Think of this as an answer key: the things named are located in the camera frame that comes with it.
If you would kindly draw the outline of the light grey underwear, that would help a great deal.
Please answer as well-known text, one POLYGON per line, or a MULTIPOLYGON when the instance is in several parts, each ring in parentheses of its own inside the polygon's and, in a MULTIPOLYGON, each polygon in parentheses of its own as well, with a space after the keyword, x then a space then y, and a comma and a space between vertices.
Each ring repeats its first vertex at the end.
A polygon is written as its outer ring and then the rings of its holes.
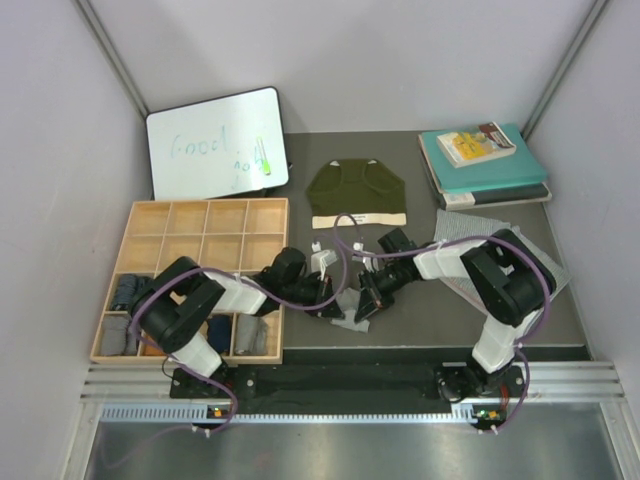
POLYGON ((330 324, 357 333, 367 333, 370 322, 367 319, 356 321, 355 316, 358 310, 360 292, 353 288, 346 288, 337 297, 336 301, 344 317, 333 318, 330 324))

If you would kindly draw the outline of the green sports bra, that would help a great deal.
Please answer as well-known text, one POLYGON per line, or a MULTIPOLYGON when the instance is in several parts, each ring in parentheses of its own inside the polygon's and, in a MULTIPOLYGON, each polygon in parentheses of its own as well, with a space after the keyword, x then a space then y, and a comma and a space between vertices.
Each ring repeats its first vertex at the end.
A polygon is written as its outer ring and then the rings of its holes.
POLYGON ((333 160, 322 166, 306 189, 312 228, 359 225, 404 226, 405 182, 375 159, 333 160))

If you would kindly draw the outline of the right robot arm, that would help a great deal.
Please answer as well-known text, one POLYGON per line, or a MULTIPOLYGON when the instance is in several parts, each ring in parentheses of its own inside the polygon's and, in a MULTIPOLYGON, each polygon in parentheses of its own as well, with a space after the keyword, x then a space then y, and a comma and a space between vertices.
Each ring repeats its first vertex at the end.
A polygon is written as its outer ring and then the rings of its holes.
POLYGON ((466 364, 437 370, 436 385, 440 396, 451 403, 492 394, 513 363, 516 345, 556 289, 551 272, 509 229, 451 246, 427 244, 424 252, 400 228, 378 243, 385 263, 379 270, 367 268, 358 275, 355 321, 388 309, 394 304, 393 294, 409 283, 444 278, 471 281, 487 318, 466 364))

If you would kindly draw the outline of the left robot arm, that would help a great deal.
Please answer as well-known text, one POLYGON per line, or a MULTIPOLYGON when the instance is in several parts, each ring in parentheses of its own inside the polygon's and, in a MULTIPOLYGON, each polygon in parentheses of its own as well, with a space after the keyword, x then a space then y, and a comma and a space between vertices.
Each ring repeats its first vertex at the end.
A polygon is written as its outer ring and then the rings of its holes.
POLYGON ((336 297, 349 279, 340 254, 342 277, 334 284, 321 271, 306 270, 307 258, 283 248, 272 263, 253 275, 201 267, 182 256, 144 285, 128 306, 130 332, 177 363, 205 396, 231 395, 227 363, 200 332, 212 314, 263 317, 280 307, 330 317, 339 312, 336 297))

